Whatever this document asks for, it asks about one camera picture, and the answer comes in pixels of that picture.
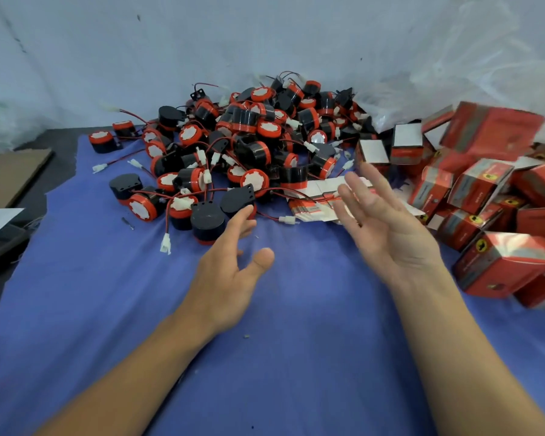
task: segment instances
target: blue cloth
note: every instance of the blue cloth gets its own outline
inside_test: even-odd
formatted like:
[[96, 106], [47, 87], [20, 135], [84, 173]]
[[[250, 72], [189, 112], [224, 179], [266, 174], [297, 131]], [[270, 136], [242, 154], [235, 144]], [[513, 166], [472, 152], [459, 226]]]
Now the blue cloth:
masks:
[[[171, 230], [172, 254], [160, 253], [163, 220], [140, 222], [107, 185], [137, 172], [126, 161], [91, 174], [134, 147], [101, 155], [80, 138], [77, 175], [49, 193], [48, 214], [6, 285], [0, 435], [34, 431], [133, 351], [181, 302], [206, 251]], [[289, 213], [281, 199], [267, 211]], [[192, 362], [149, 434], [435, 434], [389, 293], [343, 228], [259, 219], [254, 234], [240, 243], [240, 265], [268, 246], [273, 269], [240, 324]], [[448, 265], [456, 260], [442, 253]], [[466, 301], [545, 410], [545, 312], [510, 299]]]

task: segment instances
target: plastic bag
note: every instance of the plastic bag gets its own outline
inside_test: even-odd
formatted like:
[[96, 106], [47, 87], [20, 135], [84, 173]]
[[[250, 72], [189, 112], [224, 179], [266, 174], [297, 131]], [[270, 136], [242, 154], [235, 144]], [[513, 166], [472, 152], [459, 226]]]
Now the plastic bag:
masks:
[[30, 109], [0, 101], [0, 153], [34, 140], [45, 129], [40, 115]]
[[[356, 102], [382, 132], [460, 101], [545, 116], [545, 61], [517, 40], [502, 0], [451, 0], [418, 47], [411, 72], [370, 86]], [[545, 142], [545, 125], [537, 136]]]

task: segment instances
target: white wall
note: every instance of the white wall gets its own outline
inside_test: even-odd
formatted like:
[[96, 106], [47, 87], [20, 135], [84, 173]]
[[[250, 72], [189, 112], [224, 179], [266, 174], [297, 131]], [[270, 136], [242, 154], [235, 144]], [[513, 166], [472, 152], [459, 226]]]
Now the white wall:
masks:
[[[238, 89], [252, 72], [361, 88], [407, 68], [446, 1], [0, 0], [0, 99], [82, 127], [117, 120], [102, 104], [152, 117], [194, 82]], [[545, 0], [509, 3], [545, 58]]]

